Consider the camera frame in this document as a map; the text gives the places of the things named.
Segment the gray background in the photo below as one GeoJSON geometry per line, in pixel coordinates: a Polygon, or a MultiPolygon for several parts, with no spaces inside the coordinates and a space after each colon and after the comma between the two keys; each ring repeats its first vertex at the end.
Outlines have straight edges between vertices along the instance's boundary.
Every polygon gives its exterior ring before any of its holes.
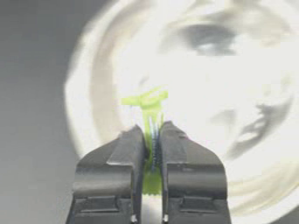
{"type": "MultiPolygon", "coordinates": [[[[63,82],[100,0],[0,0],[0,222],[63,224],[77,156],[63,82]]],[[[279,224],[296,224],[299,211],[279,224]]]]}

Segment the green substance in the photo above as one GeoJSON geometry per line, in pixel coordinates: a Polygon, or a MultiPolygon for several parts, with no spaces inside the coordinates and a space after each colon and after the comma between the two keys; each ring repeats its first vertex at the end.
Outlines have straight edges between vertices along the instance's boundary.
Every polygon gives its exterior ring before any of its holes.
{"type": "Polygon", "coordinates": [[[145,194],[161,193],[161,173],[159,164],[155,163],[153,158],[153,143],[157,141],[153,133],[153,125],[160,130],[164,123],[163,105],[161,102],[168,98],[168,92],[156,87],[149,92],[139,96],[131,96],[121,100],[123,105],[137,106],[143,110],[144,118],[144,142],[148,149],[148,159],[144,164],[144,188],[145,194]]]}

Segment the dark background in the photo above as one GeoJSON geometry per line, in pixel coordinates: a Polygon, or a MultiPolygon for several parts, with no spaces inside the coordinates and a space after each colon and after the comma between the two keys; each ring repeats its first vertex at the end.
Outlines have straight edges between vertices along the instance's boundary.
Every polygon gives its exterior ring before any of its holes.
{"type": "MultiPolygon", "coordinates": [[[[69,57],[101,0],[0,0],[0,222],[63,224],[77,156],[63,105],[69,57]]],[[[296,224],[299,211],[276,224],[296,224]]]]}

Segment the green fiber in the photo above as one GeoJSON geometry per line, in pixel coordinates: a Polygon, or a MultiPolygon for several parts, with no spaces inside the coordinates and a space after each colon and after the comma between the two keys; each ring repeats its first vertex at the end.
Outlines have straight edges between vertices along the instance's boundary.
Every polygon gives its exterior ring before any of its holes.
{"type": "Polygon", "coordinates": [[[164,122],[163,105],[161,102],[168,97],[168,92],[156,87],[151,91],[139,96],[129,96],[121,100],[123,105],[140,107],[143,110],[144,118],[144,142],[148,149],[148,159],[144,164],[144,189],[145,194],[161,193],[161,173],[159,164],[155,164],[153,158],[153,144],[156,134],[151,125],[157,127],[157,131],[161,128],[164,122]]]}

